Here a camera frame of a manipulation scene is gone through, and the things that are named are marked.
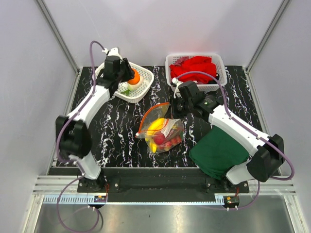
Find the orange fake fruit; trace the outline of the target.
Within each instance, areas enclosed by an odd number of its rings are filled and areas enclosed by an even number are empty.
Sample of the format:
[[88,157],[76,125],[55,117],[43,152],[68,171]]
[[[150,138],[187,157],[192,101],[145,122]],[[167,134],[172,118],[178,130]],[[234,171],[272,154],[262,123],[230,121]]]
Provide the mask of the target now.
[[136,69],[133,68],[132,70],[134,72],[134,77],[132,79],[130,79],[128,81],[128,83],[130,85],[136,85],[140,82],[140,74],[138,73],[138,71]]

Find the pale cream fake food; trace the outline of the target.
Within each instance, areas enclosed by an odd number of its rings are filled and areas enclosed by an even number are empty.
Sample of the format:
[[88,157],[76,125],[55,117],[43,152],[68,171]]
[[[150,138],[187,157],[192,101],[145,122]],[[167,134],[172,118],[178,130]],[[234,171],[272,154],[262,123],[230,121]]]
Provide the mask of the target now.
[[142,77],[140,78],[140,82],[138,84],[136,84],[136,85],[130,85],[128,83],[127,90],[123,91],[122,94],[128,96],[131,91],[137,90],[139,88],[139,86],[141,86],[142,83],[143,83],[143,78]]

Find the clear zip top bag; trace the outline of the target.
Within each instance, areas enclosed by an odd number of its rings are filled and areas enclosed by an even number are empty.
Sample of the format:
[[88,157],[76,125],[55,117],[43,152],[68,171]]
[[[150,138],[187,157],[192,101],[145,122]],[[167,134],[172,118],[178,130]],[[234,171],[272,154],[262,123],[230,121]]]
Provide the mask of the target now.
[[136,133],[136,138],[145,140],[146,131],[148,130],[151,123],[158,118],[165,118],[163,128],[160,131],[156,132],[155,135],[161,133],[165,135],[166,140],[162,145],[157,145],[157,150],[153,154],[167,152],[176,145],[180,144],[183,139],[184,124],[181,119],[172,119],[170,116],[167,115],[169,113],[169,107],[170,104],[168,102],[165,102],[149,108],[149,110],[147,110],[147,112],[144,114],[140,122],[138,132]]

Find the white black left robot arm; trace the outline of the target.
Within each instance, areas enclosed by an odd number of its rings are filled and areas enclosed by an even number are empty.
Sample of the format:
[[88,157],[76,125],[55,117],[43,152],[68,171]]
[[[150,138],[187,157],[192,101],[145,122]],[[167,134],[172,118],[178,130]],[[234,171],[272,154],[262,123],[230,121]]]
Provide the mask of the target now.
[[87,96],[67,116],[59,116],[55,121],[58,159],[76,165],[81,171],[81,182],[94,192],[104,189],[105,178],[91,153],[89,125],[118,90],[119,83],[127,82],[134,76],[127,58],[107,56],[103,68],[94,74],[93,87]]

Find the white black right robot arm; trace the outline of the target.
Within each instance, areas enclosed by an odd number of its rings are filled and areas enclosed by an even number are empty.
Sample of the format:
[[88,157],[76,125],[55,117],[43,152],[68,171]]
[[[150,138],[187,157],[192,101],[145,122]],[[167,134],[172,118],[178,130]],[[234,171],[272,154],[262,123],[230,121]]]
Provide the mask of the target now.
[[218,127],[236,140],[250,155],[250,160],[233,166],[221,179],[221,188],[232,192],[241,182],[256,179],[266,182],[284,163],[284,140],[278,134],[269,136],[229,111],[222,100],[199,91],[193,81],[175,81],[174,96],[170,100],[174,118],[192,113]]

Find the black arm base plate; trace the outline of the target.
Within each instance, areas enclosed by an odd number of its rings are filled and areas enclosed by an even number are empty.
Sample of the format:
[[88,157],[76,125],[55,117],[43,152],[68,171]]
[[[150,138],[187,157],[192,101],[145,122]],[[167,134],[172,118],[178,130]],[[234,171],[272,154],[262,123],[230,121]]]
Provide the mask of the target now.
[[79,181],[79,193],[108,192],[108,202],[208,202],[215,194],[248,194],[238,185],[216,180],[198,168],[103,168],[97,181]]

